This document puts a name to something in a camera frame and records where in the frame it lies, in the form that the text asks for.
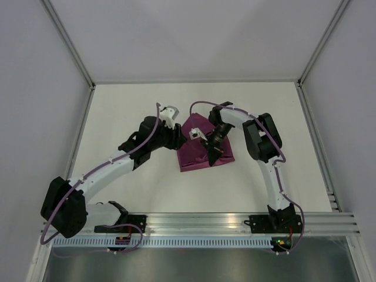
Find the purple cloth napkin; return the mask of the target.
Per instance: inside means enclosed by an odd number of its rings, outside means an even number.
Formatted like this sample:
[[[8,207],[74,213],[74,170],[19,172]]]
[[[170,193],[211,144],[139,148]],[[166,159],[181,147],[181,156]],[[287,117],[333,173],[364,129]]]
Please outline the purple cloth napkin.
[[[200,139],[191,139],[189,132],[198,127],[205,135],[214,130],[209,120],[198,114],[193,113],[182,125],[182,133],[187,138],[187,142],[177,151],[177,159],[181,172],[209,168],[209,160],[206,149],[200,143]]]

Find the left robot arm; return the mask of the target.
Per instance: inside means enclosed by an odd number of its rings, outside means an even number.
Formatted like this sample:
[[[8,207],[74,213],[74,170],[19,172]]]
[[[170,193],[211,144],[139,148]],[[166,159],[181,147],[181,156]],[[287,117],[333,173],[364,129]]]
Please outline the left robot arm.
[[[121,233],[130,224],[129,212],[115,201],[89,205],[89,200],[116,179],[148,161],[153,151],[165,147],[179,150],[187,139],[178,123],[168,125],[167,118],[148,116],[138,131],[122,143],[104,163],[83,176],[53,179],[41,208],[46,227],[53,227],[65,238],[77,235],[89,220],[95,231]]]

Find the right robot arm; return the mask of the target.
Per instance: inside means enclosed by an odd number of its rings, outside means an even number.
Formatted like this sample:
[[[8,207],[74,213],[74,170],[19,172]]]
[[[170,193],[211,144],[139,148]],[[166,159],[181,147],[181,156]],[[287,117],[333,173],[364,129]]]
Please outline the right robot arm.
[[[249,217],[244,223],[255,233],[302,233],[304,216],[296,213],[298,204],[284,190],[281,165],[286,157],[281,151],[281,137],[271,115],[264,113],[255,117],[231,102],[224,102],[214,105],[208,120],[214,129],[201,143],[210,166],[222,157],[222,143],[229,131],[236,128],[243,132],[248,154],[262,172],[268,196],[268,216],[263,223],[256,217]]]

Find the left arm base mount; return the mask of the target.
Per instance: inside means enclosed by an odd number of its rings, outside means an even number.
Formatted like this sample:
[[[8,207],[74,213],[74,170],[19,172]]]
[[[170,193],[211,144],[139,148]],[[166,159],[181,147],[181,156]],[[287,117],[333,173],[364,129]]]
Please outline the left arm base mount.
[[[146,230],[147,215],[130,214],[121,216],[114,225],[95,226],[94,232],[100,234],[117,234],[115,236],[116,246],[137,245],[143,240]]]

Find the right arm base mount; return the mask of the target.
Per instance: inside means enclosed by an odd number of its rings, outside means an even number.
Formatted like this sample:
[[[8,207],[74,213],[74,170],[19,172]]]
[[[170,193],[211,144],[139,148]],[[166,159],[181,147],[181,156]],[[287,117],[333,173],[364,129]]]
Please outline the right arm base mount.
[[[292,219],[276,223],[272,221],[269,215],[250,215],[248,219],[243,221],[248,226],[252,234],[272,234],[275,235],[271,239],[273,250],[288,251],[293,248],[293,236],[303,231],[303,221],[299,215],[295,215]]]

